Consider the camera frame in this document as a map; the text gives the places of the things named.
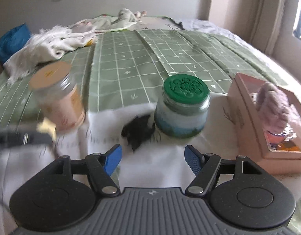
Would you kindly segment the purple fluffy headband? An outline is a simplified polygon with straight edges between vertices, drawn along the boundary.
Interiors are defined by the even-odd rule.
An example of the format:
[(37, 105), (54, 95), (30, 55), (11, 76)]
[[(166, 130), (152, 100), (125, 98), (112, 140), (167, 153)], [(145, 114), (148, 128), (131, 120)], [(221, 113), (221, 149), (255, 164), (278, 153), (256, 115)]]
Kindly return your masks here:
[(301, 133), (301, 117), (286, 94), (270, 82), (264, 83), (253, 95), (256, 111), (264, 130), (279, 134), (287, 126)]

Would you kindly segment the white fringed cloth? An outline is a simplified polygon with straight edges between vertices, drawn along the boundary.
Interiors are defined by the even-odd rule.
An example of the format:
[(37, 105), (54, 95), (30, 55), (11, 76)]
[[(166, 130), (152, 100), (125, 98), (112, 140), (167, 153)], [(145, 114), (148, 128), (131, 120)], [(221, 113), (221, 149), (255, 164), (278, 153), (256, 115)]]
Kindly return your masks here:
[(49, 30), (41, 29), (4, 63), (7, 84), (12, 85), (26, 77), (38, 64), (60, 60), (67, 52), (96, 43), (95, 29), (95, 26), (83, 22), (71, 27), (56, 25)]

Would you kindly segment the yellow fabric flower clip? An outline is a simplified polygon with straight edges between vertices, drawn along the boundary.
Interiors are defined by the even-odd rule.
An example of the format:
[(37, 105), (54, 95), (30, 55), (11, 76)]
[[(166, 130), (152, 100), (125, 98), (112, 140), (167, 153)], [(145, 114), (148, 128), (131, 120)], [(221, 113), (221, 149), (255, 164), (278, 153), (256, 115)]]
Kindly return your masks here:
[(279, 143), (277, 149), (282, 151), (301, 152), (301, 149), (293, 141)]

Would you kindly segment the blue crumpled bag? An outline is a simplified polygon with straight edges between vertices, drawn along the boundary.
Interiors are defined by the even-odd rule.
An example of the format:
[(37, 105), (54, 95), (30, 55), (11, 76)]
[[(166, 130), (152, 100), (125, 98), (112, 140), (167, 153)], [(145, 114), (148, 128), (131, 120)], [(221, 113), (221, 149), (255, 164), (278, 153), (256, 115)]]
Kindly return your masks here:
[(6, 32), (0, 38), (0, 64), (4, 65), (13, 54), (22, 49), (31, 37), (26, 23)]

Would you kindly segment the beige lidded plastic jar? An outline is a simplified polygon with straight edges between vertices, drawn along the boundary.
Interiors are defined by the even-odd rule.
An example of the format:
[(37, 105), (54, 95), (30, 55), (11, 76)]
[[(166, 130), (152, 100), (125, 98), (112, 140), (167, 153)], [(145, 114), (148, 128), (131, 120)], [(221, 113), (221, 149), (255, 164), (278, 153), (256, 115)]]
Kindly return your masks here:
[(80, 126), (85, 119), (85, 108), (69, 63), (58, 61), (42, 67), (30, 79), (42, 114), (65, 132)]

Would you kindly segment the green white bed sheet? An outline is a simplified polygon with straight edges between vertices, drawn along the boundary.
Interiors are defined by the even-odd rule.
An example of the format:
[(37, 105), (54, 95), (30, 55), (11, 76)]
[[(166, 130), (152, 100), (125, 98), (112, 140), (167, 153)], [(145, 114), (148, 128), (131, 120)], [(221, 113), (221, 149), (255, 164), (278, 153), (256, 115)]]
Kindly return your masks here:
[[(72, 65), (88, 113), (78, 129), (57, 136), (59, 155), (82, 159), (118, 143), (123, 146), (121, 188), (185, 189), (194, 175), (184, 161), (184, 145), (193, 144), (224, 158), (237, 152), (225, 97), (236, 73), (272, 80), (301, 102), (301, 84), (277, 63), (247, 43), (223, 36), (222, 29), (205, 29), (103, 33), (96, 45), (63, 56), (61, 61)], [(154, 111), (164, 80), (176, 73), (194, 75), (210, 89), (210, 116), (204, 130), (189, 140), (157, 131), (133, 153), (120, 136), (122, 127), (135, 116)], [(0, 74), (0, 129), (34, 128), (43, 116), (28, 87), (31, 75), (13, 85), (7, 79), (5, 73)], [(53, 160), (51, 149), (44, 145), (0, 150), (0, 234), (17, 228), (8, 210), (11, 194)]]

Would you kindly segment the light green baby clothing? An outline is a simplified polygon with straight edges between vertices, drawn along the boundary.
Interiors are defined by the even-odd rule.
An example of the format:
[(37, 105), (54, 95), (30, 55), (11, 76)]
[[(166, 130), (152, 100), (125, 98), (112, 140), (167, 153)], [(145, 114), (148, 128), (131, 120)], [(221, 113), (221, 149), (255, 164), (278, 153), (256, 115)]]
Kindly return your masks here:
[(124, 30), (141, 23), (142, 17), (146, 15), (147, 11), (132, 12), (129, 9), (122, 9), (117, 17), (101, 15), (97, 18), (81, 20), (71, 25), (70, 28), (72, 32), (94, 31), (96, 33)]

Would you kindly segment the pink purple packaged sponge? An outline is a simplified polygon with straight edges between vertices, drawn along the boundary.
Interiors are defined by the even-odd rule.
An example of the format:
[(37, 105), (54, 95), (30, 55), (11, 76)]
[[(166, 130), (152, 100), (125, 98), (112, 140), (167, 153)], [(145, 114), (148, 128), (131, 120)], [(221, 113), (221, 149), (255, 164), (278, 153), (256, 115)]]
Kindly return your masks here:
[(291, 133), (290, 129), (284, 129), (281, 133), (275, 134), (268, 130), (265, 131), (267, 142), (273, 150), (276, 150), (280, 143), (282, 143)]

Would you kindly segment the pink cardboard box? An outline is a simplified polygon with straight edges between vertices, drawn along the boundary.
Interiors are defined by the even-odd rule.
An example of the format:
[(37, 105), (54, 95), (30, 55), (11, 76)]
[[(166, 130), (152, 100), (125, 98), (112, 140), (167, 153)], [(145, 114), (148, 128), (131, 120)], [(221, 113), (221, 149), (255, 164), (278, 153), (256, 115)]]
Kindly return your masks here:
[(301, 103), (296, 95), (236, 73), (227, 98), (239, 154), (270, 174), (301, 173)]

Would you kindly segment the green lidded glass jar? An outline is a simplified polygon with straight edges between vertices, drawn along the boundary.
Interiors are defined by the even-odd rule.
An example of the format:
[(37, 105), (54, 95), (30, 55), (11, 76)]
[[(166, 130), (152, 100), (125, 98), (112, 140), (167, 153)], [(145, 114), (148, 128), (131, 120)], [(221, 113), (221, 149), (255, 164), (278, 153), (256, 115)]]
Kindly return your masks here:
[(166, 135), (191, 138), (205, 127), (210, 92), (205, 82), (188, 75), (168, 77), (154, 112), (156, 126)]

